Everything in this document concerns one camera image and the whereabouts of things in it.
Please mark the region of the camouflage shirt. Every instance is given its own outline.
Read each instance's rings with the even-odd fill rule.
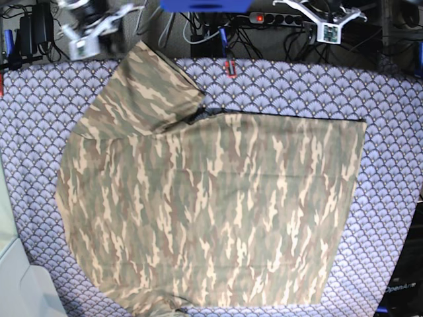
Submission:
[[[365,123],[220,114],[139,43],[78,122],[56,200],[79,265],[135,316],[320,301]]]

